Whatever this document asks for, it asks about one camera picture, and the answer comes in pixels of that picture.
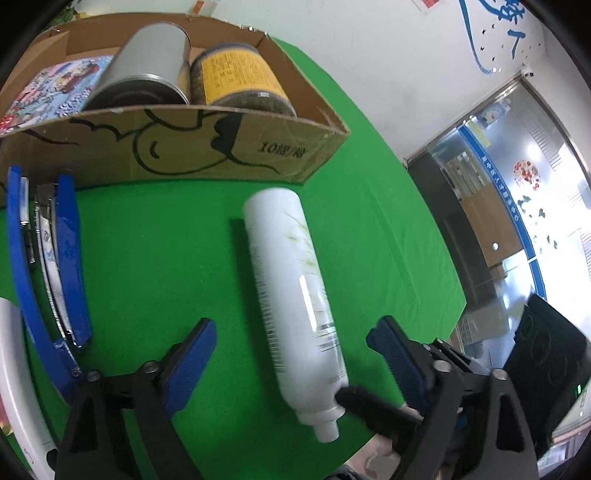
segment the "white tube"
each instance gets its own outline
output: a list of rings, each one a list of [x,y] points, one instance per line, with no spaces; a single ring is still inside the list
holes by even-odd
[[[299,197],[275,188],[244,205],[256,288],[281,394],[320,442],[339,437],[348,384],[324,282]]]
[[[38,480],[53,480],[47,452],[56,448],[37,402],[20,310],[0,298],[0,397],[14,436]]]

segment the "bottle cap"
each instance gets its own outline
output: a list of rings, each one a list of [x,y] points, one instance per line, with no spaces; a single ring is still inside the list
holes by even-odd
[[[339,438],[339,427],[335,421],[314,425],[314,433],[320,443],[334,442]]]

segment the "bottle label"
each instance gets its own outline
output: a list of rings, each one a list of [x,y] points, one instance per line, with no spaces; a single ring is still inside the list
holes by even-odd
[[[214,53],[201,62],[201,70],[207,105],[246,90],[271,92],[288,100],[271,67],[253,51],[236,48]]]
[[[258,253],[258,248],[256,245],[251,244],[250,251],[252,269],[255,274],[256,291],[261,304],[262,319],[265,325],[265,331],[267,333],[267,342],[269,343],[269,350],[271,352],[273,365],[275,366],[276,372],[285,373],[285,363],[283,362],[279,341],[277,339],[277,332],[275,331],[271,302],[269,301],[269,295],[267,294],[267,284],[265,282],[265,277],[261,268],[261,257]]]
[[[347,372],[312,238],[305,219],[288,213],[286,215],[293,220],[287,238],[293,245],[297,261],[301,265],[302,295],[304,295],[304,301],[307,299],[309,302],[309,308],[316,323],[316,328],[313,328],[316,348],[322,353],[336,350],[339,373],[329,378],[329,382],[334,383],[343,378]]]

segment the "green tablecloth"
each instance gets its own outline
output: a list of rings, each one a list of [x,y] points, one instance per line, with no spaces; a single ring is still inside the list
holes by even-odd
[[[316,247],[350,382],[399,402],[388,368],[365,345],[368,330],[391,314],[413,339],[447,338],[465,298],[404,167],[322,69],[295,47],[281,45],[352,131],[337,154],[294,190]],[[93,344],[81,359],[84,368],[107,375],[134,371],[161,358],[200,317],[217,323],[217,349],[187,408],[173,420],[208,480],[320,479],[371,436],[362,422],[345,416],[339,440],[322,445],[280,397],[241,211],[251,194],[270,186],[162,181],[77,194],[94,328]],[[3,212],[0,230],[0,296],[15,301]],[[31,348],[30,358],[48,423],[60,437],[68,408]],[[130,428],[136,443],[137,425]],[[137,456],[145,466],[145,453]]]

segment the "screw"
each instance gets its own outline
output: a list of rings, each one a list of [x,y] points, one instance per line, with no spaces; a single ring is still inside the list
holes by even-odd
[[[492,376],[495,377],[497,380],[507,380],[507,378],[509,378],[507,372],[500,368],[494,368],[492,370]]]
[[[146,362],[144,364],[144,372],[146,372],[147,374],[153,374],[154,372],[157,372],[159,369],[160,367],[154,361]]]
[[[445,360],[435,360],[433,362],[433,368],[435,370],[437,370],[438,372],[451,372],[452,371],[452,365],[449,362],[446,362]]]
[[[91,370],[86,374],[86,379],[89,382],[96,382],[101,377],[100,372],[98,370]]]

